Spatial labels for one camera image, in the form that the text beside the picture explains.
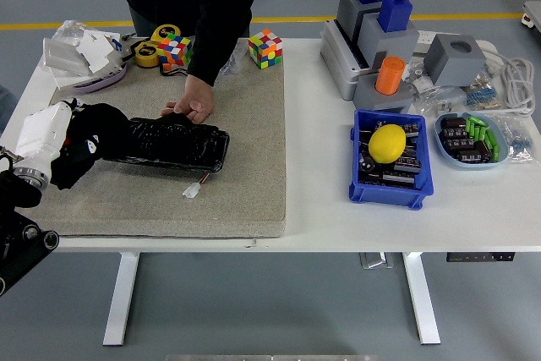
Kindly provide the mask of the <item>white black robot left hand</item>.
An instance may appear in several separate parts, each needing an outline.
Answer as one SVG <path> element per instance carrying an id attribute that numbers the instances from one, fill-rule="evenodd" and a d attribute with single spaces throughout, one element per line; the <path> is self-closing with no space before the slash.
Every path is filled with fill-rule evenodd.
<path id="1" fill-rule="evenodd" d="M 38 189 L 45 189 L 52 179 L 52 162 L 61 156 L 68 126 L 74 112 L 80 112 L 79 99 L 60 101 L 29 115 L 23 122 L 15 148 L 18 161 L 13 172 Z"/>

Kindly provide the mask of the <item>person's left hand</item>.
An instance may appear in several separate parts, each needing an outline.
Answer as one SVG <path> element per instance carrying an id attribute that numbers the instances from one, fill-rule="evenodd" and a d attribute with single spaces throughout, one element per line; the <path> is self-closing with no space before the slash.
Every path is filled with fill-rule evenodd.
<path id="1" fill-rule="evenodd" d="M 202 124 L 215 109 L 213 88 L 202 79 L 189 74 L 184 93 L 178 101 L 169 101 L 161 111 L 162 116 L 183 114 L 194 124 Z"/>

